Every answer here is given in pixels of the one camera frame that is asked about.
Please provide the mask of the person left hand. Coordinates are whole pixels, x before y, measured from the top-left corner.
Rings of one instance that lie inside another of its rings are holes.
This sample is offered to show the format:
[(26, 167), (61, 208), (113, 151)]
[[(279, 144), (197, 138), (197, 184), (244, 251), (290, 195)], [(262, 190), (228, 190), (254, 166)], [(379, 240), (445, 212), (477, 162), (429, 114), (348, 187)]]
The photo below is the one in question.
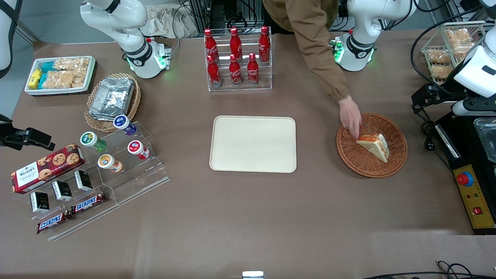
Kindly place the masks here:
[(347, 128), (351, 136), (357, 140), (360, 136), (360, 127), (362, 125), (362, 115), (358, 105), (350, 95), (338, 101), (338, 104), (342, 126)]

